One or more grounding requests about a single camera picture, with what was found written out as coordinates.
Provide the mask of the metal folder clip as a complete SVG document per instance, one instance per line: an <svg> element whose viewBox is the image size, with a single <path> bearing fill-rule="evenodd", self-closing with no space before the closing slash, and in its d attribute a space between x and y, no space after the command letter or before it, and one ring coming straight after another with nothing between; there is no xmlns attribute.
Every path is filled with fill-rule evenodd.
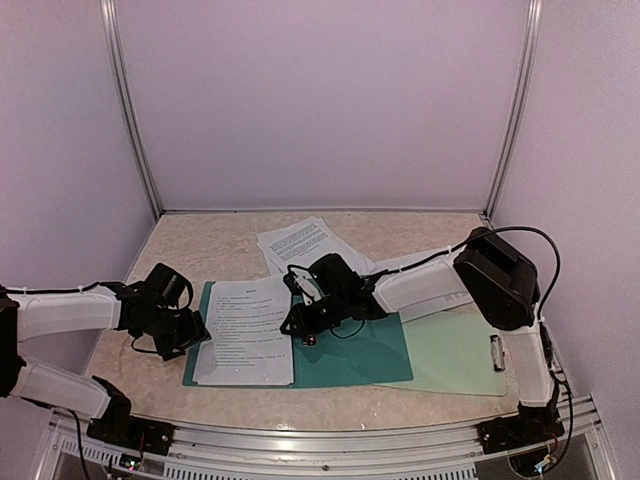
<svg viewBox="0 0 640 480"><path fill-rule="evenodd" d="M317 338L314 335L306 336L302 339L304 346L315 346L317 344Z"/></svg>

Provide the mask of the printed paper sheet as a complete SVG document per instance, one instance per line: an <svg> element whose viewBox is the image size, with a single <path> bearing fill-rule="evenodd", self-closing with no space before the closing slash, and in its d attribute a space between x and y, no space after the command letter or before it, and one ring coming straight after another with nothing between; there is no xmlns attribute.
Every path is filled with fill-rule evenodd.
<svg viewBox="0 0 640 480"><path fill-rule="evenodd" d="M291 294L279 276L212 285L206 312L211 339L197 354L193 381L204 386L288 386L291 339L280 332Z"/></svg>

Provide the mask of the printed paper stack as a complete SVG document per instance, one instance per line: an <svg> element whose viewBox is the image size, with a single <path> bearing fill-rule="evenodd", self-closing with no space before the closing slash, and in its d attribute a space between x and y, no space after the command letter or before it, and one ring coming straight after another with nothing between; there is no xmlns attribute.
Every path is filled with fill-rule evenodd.
<svg viewBox="0 0 640 480"><path fill-rule="evenodd" d="M271 275L284 274L291 264L309 267L329 253L339 254L359 274L373 271L375 264L329 229L322 218L303 221L257 235Z"/></svg>

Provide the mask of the dark green folder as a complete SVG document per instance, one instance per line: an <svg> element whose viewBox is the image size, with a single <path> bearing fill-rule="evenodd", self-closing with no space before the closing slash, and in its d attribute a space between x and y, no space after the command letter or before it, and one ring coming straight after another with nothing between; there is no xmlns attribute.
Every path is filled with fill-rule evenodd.
<svg viewBox="0 0 640 480"><path fill-rule="evenodd" d="M209 291L214 283L206 283L200 302L205 325ZM301 340L289 338L293 354L293 383L253 387L328 388L409 381L413 377L405 335L396 314L366 323L348 320L333 332L321 333L315 346L304 346ZM202 343L189 350L183 385L225 387L204 386L193 381Z"/></svg>

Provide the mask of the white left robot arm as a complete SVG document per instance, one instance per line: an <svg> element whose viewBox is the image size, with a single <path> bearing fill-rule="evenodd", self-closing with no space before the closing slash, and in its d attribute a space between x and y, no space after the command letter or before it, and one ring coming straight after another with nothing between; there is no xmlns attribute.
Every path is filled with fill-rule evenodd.
<svg viewBox="0 0 640 480"><path fill-rule="evenodd" d="M153 354L172 360L210 338L201 314L182 305L194 297L192 284L158 263L135 283L94 282L74 289L1 290L1 395L36 401L99 419L121 445L140 434L131 403L110 383L90 379L21 354L21 343L58 333L125 331L148 336Z"/></svg>

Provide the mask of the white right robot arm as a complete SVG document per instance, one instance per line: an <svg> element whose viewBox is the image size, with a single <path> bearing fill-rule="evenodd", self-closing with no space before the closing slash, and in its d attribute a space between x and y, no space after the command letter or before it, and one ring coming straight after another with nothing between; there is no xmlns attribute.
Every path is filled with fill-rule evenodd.
<svg viewBox="0 0 640 480"><path fill-rule="evenodd" d="M542 308L534 263L502 238L501 229L478 227L453 247L405 266L359 274L337 253L309 267L290 264L283 282L302 302L293 305L282 334L313 344L317 334L345 319L373 321L423 304L447 288L465 291L507 347L519 388L511 433L535 442L551 424L559 380L552 372L553 346Z"/></svg>

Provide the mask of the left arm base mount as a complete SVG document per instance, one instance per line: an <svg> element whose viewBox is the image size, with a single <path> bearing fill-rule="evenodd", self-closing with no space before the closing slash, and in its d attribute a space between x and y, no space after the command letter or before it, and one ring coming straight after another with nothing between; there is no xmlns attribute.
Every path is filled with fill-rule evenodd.
<svg viewBox="0 0 640 480"><path fill-rule="evenodd" d="M104 414L90 421L87 436L139 453L167 456L175 429L171 423L134 416L129 400L112 398Z"/></svg>

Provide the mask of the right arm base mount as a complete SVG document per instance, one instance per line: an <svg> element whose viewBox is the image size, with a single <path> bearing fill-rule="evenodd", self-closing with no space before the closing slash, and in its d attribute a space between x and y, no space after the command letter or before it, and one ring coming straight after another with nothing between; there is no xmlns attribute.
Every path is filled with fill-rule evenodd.
<svg viewBox="0 0 640 480"><path fill-rule="evenodd" d="M564 426L553 396L540 407L525 406L520 402L517 413L496 417L477 425L484 454L493 454L556 440L564 433Z"/></svg>

